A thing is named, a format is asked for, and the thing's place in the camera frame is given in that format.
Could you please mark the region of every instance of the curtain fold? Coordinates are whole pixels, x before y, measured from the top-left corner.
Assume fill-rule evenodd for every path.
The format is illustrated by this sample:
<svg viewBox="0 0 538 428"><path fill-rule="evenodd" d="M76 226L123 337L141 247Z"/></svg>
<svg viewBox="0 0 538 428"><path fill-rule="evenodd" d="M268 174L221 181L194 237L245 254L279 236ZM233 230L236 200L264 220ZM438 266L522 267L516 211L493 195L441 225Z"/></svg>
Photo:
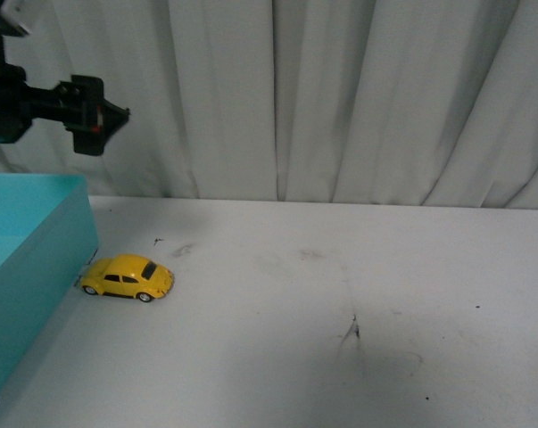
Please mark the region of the curtain fold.
<svg viewBox="0 0 538 428"><path fill-rule="evenodd" d="M538 208L538 0L53 0L31 86L131 109L103 157L35 120L0 171L92 194Z"/></svg>

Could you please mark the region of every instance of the yellow toy car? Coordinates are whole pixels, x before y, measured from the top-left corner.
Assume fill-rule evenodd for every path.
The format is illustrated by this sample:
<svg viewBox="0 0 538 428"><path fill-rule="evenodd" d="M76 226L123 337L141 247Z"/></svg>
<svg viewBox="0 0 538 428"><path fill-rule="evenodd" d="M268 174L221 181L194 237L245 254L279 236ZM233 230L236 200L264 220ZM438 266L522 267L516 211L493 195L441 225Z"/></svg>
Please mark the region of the yellow toy car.
<svg viewBox="0 0 538 428"><path fill-rule="evenodd" d="M173 283L169 269L134 254L100 259L80 280L87 294L136 298L146 303L164 297Z"/></svg>

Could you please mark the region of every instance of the teal box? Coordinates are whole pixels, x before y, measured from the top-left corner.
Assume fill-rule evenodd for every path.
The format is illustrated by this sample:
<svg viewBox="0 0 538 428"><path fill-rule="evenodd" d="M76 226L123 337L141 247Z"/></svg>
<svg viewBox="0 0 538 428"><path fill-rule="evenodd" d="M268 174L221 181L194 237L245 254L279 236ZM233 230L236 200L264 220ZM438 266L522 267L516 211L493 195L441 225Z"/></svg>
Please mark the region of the teal box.
<svg viewBox="0 0 538 428"><path fill-rule="evenodd" d="M83 177L0 174L0 389L97 246Z"/></svg>

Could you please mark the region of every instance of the white tabletop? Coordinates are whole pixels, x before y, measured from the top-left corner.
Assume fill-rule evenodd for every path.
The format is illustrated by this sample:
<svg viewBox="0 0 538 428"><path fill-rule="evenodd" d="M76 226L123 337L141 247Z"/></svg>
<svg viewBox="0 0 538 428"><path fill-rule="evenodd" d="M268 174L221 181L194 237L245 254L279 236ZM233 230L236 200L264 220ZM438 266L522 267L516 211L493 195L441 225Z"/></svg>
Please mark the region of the white tabletop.
<svg viewBox="0 0 538 428"><path fill-rule="evenodd" d="M174 289L71 289L0 427L538 427L538 211L91 201Z"/></svg>

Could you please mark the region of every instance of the car window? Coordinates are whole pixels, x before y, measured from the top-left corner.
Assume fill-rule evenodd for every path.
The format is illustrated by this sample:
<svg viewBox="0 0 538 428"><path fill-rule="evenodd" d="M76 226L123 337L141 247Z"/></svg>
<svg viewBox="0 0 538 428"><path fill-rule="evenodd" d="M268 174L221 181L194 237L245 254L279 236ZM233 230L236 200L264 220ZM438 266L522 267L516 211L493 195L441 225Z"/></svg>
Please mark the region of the car window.
<svg viewBox="0 0 538 428"><path fill-rule="evenodd" d="M119 275L107 275L104 277L106 281L114 281L116 283L120 282L120 276Z"/></svg>
<svg viewBox="0 0 538 428"><path fill-rule="evenodd" d="M158 267L155 263L152 261L149 261L147 265L145 265L144 270L142 271L142 277L144 279L150 279L153 275L153 272L155 272L155 269Z"/></svg>

